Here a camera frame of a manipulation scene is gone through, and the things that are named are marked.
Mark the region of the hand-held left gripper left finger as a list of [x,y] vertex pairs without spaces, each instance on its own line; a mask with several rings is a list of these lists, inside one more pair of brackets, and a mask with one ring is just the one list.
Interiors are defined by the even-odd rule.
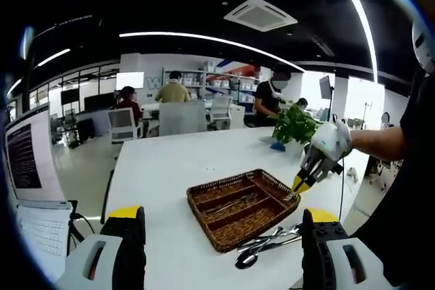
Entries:
[[66,258],[57,289],[144,289],[145,211],[117,209],[98,234],[87,236]]

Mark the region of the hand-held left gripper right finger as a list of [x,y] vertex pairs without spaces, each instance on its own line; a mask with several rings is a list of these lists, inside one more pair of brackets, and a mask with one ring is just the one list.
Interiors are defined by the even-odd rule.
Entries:
[[303,289],[392,289],[381,260],[338,221],[316,221],[304,210],[301,223]]

